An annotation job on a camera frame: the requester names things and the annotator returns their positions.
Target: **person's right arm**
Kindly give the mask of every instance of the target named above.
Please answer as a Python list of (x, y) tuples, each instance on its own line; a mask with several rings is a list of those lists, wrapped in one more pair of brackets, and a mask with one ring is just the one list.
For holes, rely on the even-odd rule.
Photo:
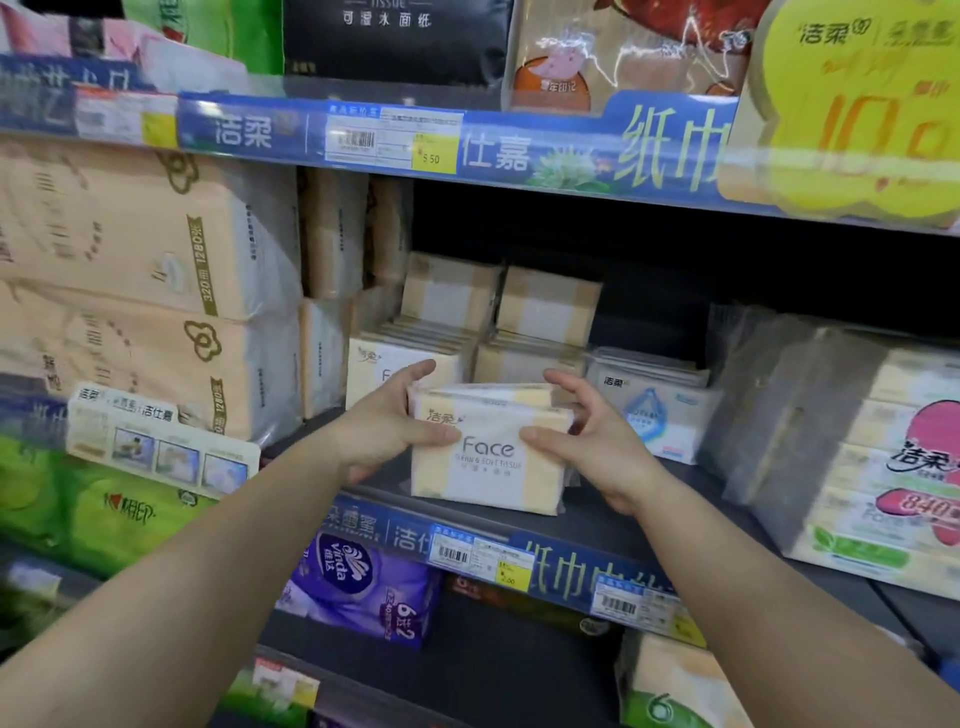
[(755, 728), (948, 728), (954, 692), (913, 654), (758, 544), (647, 451), (576, 376), (577, 435), (526, 427), (642, 526)]

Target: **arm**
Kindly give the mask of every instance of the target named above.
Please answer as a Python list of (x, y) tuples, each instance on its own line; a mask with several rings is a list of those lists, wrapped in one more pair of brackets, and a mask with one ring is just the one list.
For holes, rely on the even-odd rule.
[(955, 725), (960, 694), (733, 525), (643, 446), (584, 380), (548, 371), (586, 412), (579, 435), (521, 436), (633, 516), (755, 728)]
[(14, 655), (0, 667), (4, 724), (205, 725), (341, 485), (460, 436), (407, 417), (407, 385), (434, 366), (397, 372)]

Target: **small photo on card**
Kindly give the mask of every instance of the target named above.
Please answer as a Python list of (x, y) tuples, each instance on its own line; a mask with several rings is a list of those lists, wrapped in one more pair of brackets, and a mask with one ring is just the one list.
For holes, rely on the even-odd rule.
[(154, 438), (117, 427), (113, 436), (112, 459), (148, 471), (154, 466), (155, 448)]
[(200, 474), (200, 453), (160, 440), (156, 453), (156, 472), (192, 485), (197, 482), (197, 475)]
[(204, 486), (224, 495), (247, 482), (247, 466), (226, 457), (207, 455), (204, 459)]

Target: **person's left hand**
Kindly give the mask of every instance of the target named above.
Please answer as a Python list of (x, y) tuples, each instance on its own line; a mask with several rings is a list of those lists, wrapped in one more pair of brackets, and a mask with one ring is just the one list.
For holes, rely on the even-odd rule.
[(456, 427), (407, 415), (407, 387), (436, 368), (433, 359), (404, 367), (321, 430), (333, 439), (351, 483), (363, 480), (411, 445), (449, 445), (460, 439)]

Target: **flower-shaped price sign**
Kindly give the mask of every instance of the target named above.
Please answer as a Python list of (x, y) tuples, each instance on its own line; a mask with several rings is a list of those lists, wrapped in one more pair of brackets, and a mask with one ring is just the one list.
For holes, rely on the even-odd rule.
[(960, 0), (775, 0), (749, 81), (784, 210), (957, 219)]

